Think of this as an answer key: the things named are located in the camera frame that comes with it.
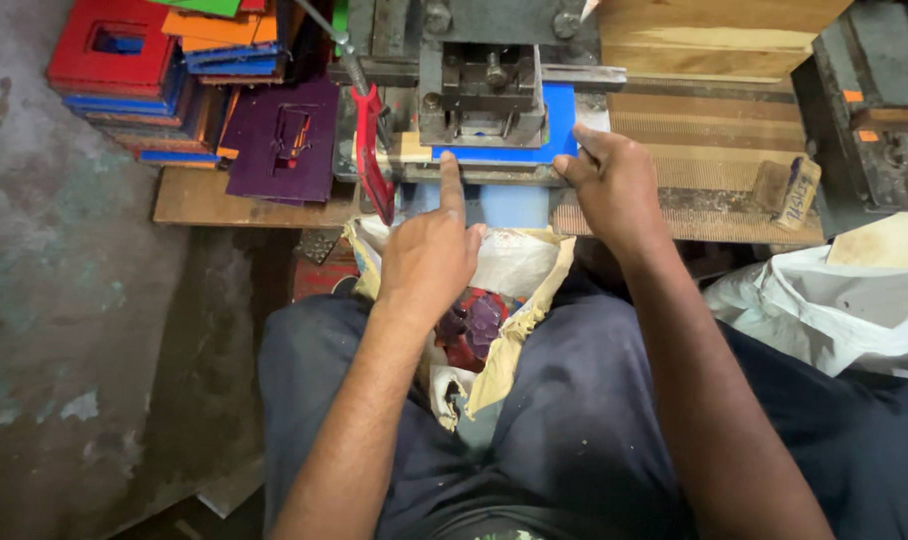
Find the sack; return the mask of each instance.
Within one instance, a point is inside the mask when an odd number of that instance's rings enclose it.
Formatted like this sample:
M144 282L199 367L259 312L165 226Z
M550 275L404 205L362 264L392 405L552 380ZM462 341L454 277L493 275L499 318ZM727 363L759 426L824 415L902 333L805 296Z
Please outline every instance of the sack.
M360 280L355 292L376 299L381 283L381 254L391 230L377 217L351 220L344 236L354 248ZM448 366L444 349L435 346L432 329L424 343L418 378L430 394L431 411L450 431L458 423L457 411L448 399L455 385L467 399L464 413L473 419L477 411L500 402L514 385L520 349L534 326L544 320L554 294L568 276L574 260L573 236L535 228L489 228L481 240L477 272L469 287L528 300L501 325L490 345L480 374Z
M833 376L908 369L908 270L826 264L831 246L778 254L703 292L714 317Z

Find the concrete floor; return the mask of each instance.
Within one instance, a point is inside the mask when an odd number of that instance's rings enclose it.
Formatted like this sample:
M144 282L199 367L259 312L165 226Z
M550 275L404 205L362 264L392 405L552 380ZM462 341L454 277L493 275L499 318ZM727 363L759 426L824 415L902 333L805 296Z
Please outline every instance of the concrete floor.
M276 234L154 225L158 170L47 87L71 4L0 2L0 538L104 537L256 456L285 302L251 286Z

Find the forearm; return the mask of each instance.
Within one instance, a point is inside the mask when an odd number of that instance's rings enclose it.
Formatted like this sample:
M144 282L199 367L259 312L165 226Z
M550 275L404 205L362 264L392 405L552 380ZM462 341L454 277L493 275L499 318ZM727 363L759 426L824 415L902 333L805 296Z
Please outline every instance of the forearm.
M666 232L618 260L658 421L699 521L733 537L832 537Z
M272 537L371 538L426 332L375 305Z

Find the stack of colored sheets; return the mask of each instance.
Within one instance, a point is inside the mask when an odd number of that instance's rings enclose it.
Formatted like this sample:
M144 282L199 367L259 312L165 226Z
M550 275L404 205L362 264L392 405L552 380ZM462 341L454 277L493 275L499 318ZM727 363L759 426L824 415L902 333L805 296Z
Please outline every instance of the stack of colored sheets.
M163 32L180 38L188 72L210 85L282 83L289 58L289 2L228 2L173 4ZM231 4L235 10L223 16Z
M142 162L214 168L226 92L190 77L168 8L76 0L47 77L64 105Z

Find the plastic scraps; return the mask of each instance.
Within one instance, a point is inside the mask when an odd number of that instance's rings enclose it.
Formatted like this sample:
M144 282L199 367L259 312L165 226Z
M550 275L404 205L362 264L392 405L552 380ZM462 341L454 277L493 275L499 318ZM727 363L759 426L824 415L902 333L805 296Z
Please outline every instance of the plastic scraps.
M468 288L436 326L436 346L453 367L481 373L501 325L524 305L524 299Z

